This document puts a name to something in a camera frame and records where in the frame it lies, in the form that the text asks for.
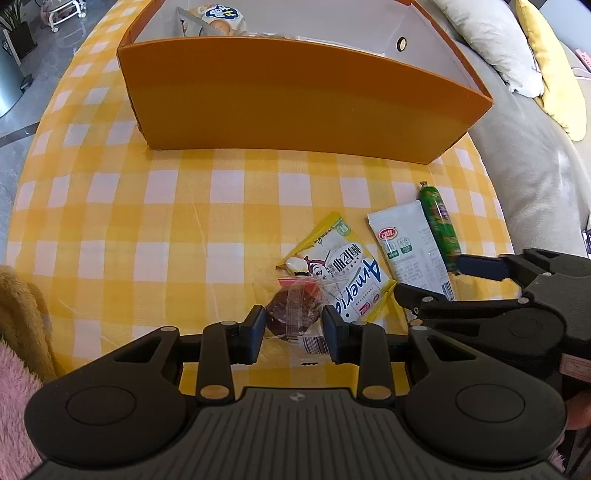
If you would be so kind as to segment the right hand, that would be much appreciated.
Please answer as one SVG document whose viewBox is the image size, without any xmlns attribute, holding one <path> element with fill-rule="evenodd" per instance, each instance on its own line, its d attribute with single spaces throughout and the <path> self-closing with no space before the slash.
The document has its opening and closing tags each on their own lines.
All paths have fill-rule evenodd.
<svg viewBox="0 0 591 480">
<path fill-rule="evenodd" d="M 566 402 L 568 430 L 583 430 L 591 426 L 591 393 L 582 392 Z"/>
</svg>

